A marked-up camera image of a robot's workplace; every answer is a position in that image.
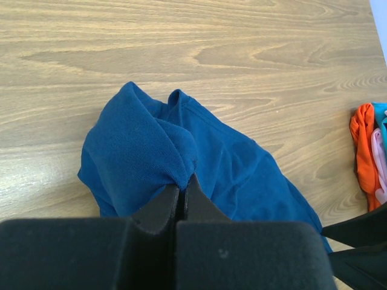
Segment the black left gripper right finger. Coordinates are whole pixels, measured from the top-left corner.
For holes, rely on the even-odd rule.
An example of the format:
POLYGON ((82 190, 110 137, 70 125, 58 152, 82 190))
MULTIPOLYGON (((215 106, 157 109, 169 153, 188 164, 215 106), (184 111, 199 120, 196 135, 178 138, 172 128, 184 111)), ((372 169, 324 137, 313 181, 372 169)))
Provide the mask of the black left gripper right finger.
POLYGON ((175 230, 176 289, 335 289, 320 234, 303 222, 235 222, 192 176, 175 230))

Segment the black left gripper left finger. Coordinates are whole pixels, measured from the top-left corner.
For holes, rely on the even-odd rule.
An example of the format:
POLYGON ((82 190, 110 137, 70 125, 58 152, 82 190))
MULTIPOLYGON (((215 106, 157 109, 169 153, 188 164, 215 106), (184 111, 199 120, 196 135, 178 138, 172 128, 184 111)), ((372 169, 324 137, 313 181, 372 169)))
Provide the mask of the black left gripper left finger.
POLYGON ((130 217, 1 223, 2 289, 169 289, 179 190, 130 217))

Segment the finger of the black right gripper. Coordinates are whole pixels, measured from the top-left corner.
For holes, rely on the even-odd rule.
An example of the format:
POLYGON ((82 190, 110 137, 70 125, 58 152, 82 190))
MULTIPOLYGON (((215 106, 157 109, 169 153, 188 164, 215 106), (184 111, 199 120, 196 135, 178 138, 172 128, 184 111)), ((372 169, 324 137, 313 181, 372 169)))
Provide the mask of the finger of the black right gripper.
POLYGON ((386 289, 386 247, 368 246, 328 255, 333 274, 353 289, 386 289))
POLYGON ((386 204, 361 216, 324 227, 321 234, 354 248, 386 242, 386 204))

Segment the blue t-shirt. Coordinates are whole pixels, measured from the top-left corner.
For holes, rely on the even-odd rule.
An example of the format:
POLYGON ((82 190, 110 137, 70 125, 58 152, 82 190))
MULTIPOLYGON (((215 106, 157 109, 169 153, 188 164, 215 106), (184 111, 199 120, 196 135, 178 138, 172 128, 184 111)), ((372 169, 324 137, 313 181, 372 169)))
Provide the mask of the blue t-shirt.
POLYGON ((103 217, 130 216, 169 184, 185 192, 195 176, 204 221, 295 221, 322 231, 270 153, 179 89, 163 103, 127 83, 88 132, 78 176, 103 217))

